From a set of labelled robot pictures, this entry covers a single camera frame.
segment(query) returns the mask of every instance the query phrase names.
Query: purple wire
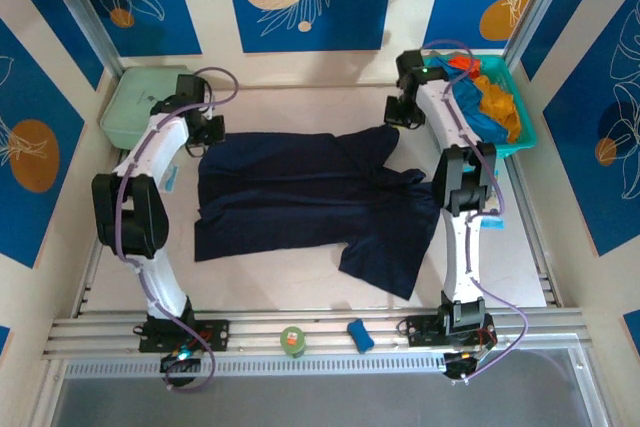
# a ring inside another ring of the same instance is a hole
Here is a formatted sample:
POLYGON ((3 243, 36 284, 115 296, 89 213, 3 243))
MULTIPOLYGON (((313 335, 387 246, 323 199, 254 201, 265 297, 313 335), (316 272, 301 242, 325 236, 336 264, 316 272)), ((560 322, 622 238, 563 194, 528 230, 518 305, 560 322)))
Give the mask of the purple wire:
MULTIPOLYGON (((182 330, 184 330, 186 333, 188 333, 194 339, 196 339, 200 343, 200 345, 202 345, 205 351, 209 354, 209 357, 211 357, 211 372, 209 373, 209 376, 204 380, 204 382, 202 382, 199 385, 196 385, 195 387, 181 387, 180 389, 175 389, 177 392, 195 392, 198 390, 202 390, 204 386, 206 386, 209 382, 211 382, 211 379, 213 379, 213 374, 216 366, 216 359, 213 354, 213 350, 211 349, 211 347, 209 346, 209 343, 206 340, 204 340, 195 330, 193 330, 191 327, 189 327, 180 319, 178 319, 175 315, 171 314, 171 312, 165 309, 162 305, 160 305, 160 303, 158 302, 158 299, 154 297, 153 293, 151 292, 151 289, 149 289, 149 285, 147 284, 146 279, 144 278, 144 272, 141 270, 142 264, 136 259, 130 259, 124 255, 124 251, 122 250, 122 204, 124 203, 124 192, 127 187, 129 178, 131 177, 131 173, 133 172, 133 169, 136 168, 138 161, 142 156, 142 153, 149 146, 151 139, 153 139, 153 137, 160 131, 160 129, 162 129, 165 125, 167 125, 167 123, 170 122, 172 119, 174 119, 175 117, 179 116, 184 112, 187 112, 193 109, 201 109, 203 107, 215 108, 215 106, 217 105, 222 105, 222 104, 231 102, 236 97, 236 95, 238 95, 238 91, 240 90, 238 79, 236 78, 235 75, 233 75, 228 70, 223 69, 222 67, 205 67, 203 69, 197 70, 193 75, 197 76, 199 74, 202 74, 203 72, 210 72, 210 71, 222 72, 223 74, 229 76, 229 78, 231 78, 231 80, 233 81, 233 92, 229 95, 229 97, 223 100, 212 101, 208 103, 185 105, 184 107, 180 107, 179 109, 171 112, 169 115, 163 118, 160 122, 158 122, 158 125, 156 126, 156 128, 153 130, 150 130, 149 133, 145 136, 145 138, 140 143, 140 147, 134 154, 132 162, 129 164, 129 166, 127 167, 127 170, 122 176, 122 180, 120 181, 120 187, 118 188, 118 194, 116 196, 116 212, 115 212, 116 239, 115 240, 116 240, 116 253, 118 255, 118 258, 126 264, 133 265, 133 267, 136 269, 136 272, 138 274, 138 279, 140 280, 140 284, 142 285, 142 290, 144 291, 144 294, 149 300, 149 302, 151 302, 154 305, 154 307, 156 307, 163 315, 165 315, 174 324, 176 324, 178 327, 180 327, 182 330)), ((169 383, 169 370, 167 370, 166 372, 166 375, 164 377, 164 382, 167 385, 167 388, 169 390, 173 388, 173 386, 169 383)))
MULTIPOLYGON (((492 184, 494 190, 496 191, 496 195, 498 197, 498 204, 499 204, 499 209, 498 210, 493 209, 490 212, 478 212, 478 213, 472 215, 471 217, 469 217, 467 219, 467 221, 466 221, 467 230, 466 230, 466 233, 465 233, 465 256, 466 256, 466 261, 467 261, 467 274, 471 274, 471 222, 473 222, 473 220, 478 218, 478 217, 496 217, 496 216, 500 216, 500 215, 504 214, 506 208, 505 208, 504 196, 502 195, 502 190, 500 189, 500 186, 498 185, 498 180, 496 179, 496 177, 495 177, 495 175, 493 173, 493 169, 491 169, 489 167, 489 163, 484 158, 484 156, 480 153, 480 151, 478 150, 478 147, 471 141, 469 136, 464 133, 463 128, 462 128, 462 121, 456 115, 456 111, 453 109, 453 106, 451 105, 451 103, 449 101, 449 97, 448 97, 448 94, 453 89, 453 86, 455 84, 457 84, 458 82, 460 82, 465 77, 467 77, 471 73, 471 69, 473 68, 473 61, 474 61, 473 53, 471 52, 471 49, 469 49, 469 47, 467 47, 465 44, 463 44, 462 42, 460 42, 458 40, 452 40, 452 39, 434 40, 432 42, 428 42, 422 48, 423 49, 428 49, 428 48, 430 48, 430 47, 432 47, 434 45, 441 45, 441 44, 453 44, 453 45, 455 45, 457 47, 460 47, 461 49, 465 50, 467 52, 467 55, 469 56, 469 59, 470 59, 469 67, 462 74, 460 74, 458 77, 456 77, 451 82, 449 82, 447 87, 444 89, 444 92, 443 92, 443 95, 442 95, 442 101, 446 105, 447 110, 449 111, 449 114, 451 115, 451 117, 453 118, 454 122, 456 123, 456 126, 458 127, 458 130, 460 131, 460 137, 469 145, 469 147, 471 147, 471 150, 473 150, 473 153, 478 158, 478 160, 482 164, 482 167, 484 167, 485 171, 489 175, 489 180, 491 181, 491 184, 492 184)), ((472 373, 471 375, 466 377, 463 380, 464 382, 470 381, 474 377, 480 375, 482 372, 484 372, 485 370, 490 368, 492 365, 495 365, 498 362, 500 362, 502 359, 504 359, 509 354, 509 352, 511 352, 513 349, 515 349, 518 346, 518 344, 522 341, 522 339, 525 337, 525 335, 527 335, 527 332, 529 332, 529 319, 527 319, 527 315, 522 311, 522 309, 520 309, 520 308, 516 307, 515 305, 513 305, 512 303, 510 303, 510 302, 498 297, 497 295, 492 294, 487 289, 482 287, 480 282, 478 282, 473 277, 470 276, 470 279, 471 279, 471 282, 473 283, 473 285, 475 285, 482 293, 484 293, 485 295, 491 297, 492 299, 500 302, 502 305, 505 305, 505 306, 509 307, 515 313, 520 315, 520 317, 522 317, 522 320, 524 322, 524 326, 523 326, 522 332, 520 333, 518 338, 511 345, 509 345, 504 351, 502 351, 498 356, 496 356, 490 362, 488 362, 487 364, 482 366, 480 369, 476 370, 474 373, 472 373)))

